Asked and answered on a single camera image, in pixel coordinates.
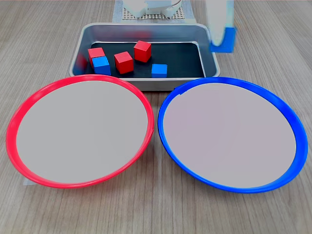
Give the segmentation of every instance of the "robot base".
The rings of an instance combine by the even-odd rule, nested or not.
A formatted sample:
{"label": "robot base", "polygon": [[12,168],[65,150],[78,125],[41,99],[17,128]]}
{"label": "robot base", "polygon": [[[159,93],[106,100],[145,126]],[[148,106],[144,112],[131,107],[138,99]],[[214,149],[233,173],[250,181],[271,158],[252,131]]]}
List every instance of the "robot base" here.
{"label": "robot base", "polygon": [[144,0],[123,0],[123,7],[131,13],[135,18],[141,18],[143,15],[159,15],[163,14],[167,18],[171,18],[181,7],[182,1],[166,7],[149,8],[148,3]]}

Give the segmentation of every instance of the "blue plate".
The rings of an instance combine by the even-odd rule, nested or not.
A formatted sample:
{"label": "blue plate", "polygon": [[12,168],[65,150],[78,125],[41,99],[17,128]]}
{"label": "blue plate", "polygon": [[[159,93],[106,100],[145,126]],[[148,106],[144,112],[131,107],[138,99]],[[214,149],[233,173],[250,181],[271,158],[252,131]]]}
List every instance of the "blue plate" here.
{"label": "blue plate", "polygon": [[[286,120],[289,122],[294,136],[295,136],[295,142],[296,142],[296,153],[294,160],[289,167],[289,169],[277,180],[264,185],[260,187],[254,187],[254,188],[234,188],[234,187],[228,187],[224,186],[221,184],[217,184],[214,182],[211,182],[193,171],[191,171],[189,168],[187,168],[184,164],[182,164],[178,157],[173,153],[173,151],[170,149],[170,146],[166,140],[165,134],[164,134],[164,128],[163,128],[163,120],[164,120],[164,115],[166,112],[166,109],[170,102],[178,95],[183,94],[184,92],[188,91],[189,89],[202,85],[202,84],[207,84],[207,83],[224,83],[224,84],[230,84],[230,85],[235,85],[244,89],[247,89],[249,91],[254,92],[255,94],[258,94],[259,96],[263,97],[267,101],[269,101],[271,104],[273,104],[286,118]],[[293,180],[301,171],[303,168],[306,160],[307,160],[307,155],[308,155],[308,139],[306,132],[304,130],[304,127],[296,115],[296,113],[290,108],[289,105],[287,105],[283,100],[281,100],[279,97],[277,97],[275,94],[271,93],[270,91],[249,83],[247,81],[239,80],[239,79],[234,79],[234,78],[226,78],[226,77],[216,77],[216,78],[201,78],[197,80],[193,80],[190,82],[187,82],[177,88],[175,88],[165,99],[163,102],[159,114],[158,114],[158,131],[159,131],[159,136],[162,141],[162,144],[164,145],[166,151],[168,154],[171,156],[171,158],[187,173],[195,177],[196,179],[211,185],[215,188],[219,188],[225,191],[229,192],[235,192],[235,193],[262,193],[262,192],[267,192],[271,191],[274,189],[277,189],[287,183],[289,183],[291,180]]]}

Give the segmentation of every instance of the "toy block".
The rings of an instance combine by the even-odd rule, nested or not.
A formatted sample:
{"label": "toy block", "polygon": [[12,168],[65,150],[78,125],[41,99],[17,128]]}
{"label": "toy block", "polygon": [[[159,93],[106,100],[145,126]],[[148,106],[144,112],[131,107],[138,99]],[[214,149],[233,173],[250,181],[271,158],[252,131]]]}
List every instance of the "toy block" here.
{"label": "toy block", "polygon": [[134,46],[135,60],[147,62],[152,56],[152,45],[139,40]]}
{"label": "toy block", "polygon": [[214,53],[232,53],[235,46],[236,28],[225,28],[223,42],[219,46],[210,43],[210,51]]}
{"label": "toy block", "polygon": [[166,78],[167,65],[166,64],[153,64],[152,65],[152,78]]}
{"label": "toy block", "polygon": [[92,59],[105,56],[105,53],[101,47],[88,49],[88,53],[89,53],[89,61],[92,68],[93,68]]}
{"label": "toy block", "polygon": [[106,56],[92,59],[95,74],[111,75],[111,67]]}
{"label": "toy block", "polygon": [[132,72],[134,69],[133,58],[128,52],[114,55],[115,65],[120,74]]}

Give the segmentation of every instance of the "wooden table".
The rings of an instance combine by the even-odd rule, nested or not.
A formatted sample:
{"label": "wooden table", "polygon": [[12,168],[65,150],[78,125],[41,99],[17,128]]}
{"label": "wooden table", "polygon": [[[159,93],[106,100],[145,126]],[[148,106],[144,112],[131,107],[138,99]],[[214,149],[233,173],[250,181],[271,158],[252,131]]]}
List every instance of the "wooden table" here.
{"label": "wooden table", "polygon": [[[203,1],[192,1],[206,23]],[[198,182],[165,152],[156,130],[144,155],[97,186],[23,186],[9,161],[10,118],[39,88],[68,76],[84,25],[111,22],[114,1],[0,1],[0,233],[309,234],[311,153],[281,189],[232,194]],[[285,100],[312,137],[312,2],[236,1],[237,43],[218,55],[221,76],[244,79]],[[155,118],[168,93],[146,93]]]}

